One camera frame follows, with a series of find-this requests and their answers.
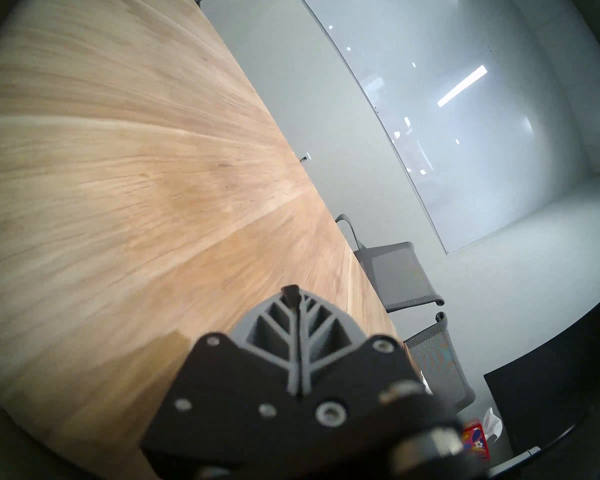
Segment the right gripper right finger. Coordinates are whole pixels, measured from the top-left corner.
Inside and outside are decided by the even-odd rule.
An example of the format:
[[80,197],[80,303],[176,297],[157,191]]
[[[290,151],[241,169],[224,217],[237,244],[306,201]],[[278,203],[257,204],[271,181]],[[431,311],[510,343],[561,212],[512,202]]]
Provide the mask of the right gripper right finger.
[[418,464],[426,391],[399,343],[365,338],[337,308],[296,288],[298,391],[311,431],[296,464]]

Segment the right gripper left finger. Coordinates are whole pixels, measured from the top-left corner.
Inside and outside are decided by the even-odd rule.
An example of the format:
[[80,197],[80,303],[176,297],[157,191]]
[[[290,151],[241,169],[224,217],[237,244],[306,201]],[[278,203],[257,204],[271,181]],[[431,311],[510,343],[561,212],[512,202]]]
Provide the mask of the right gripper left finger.
[[283,287],[194,345],[141,440],[152,467],[243,467],[305,449],[305,292]]

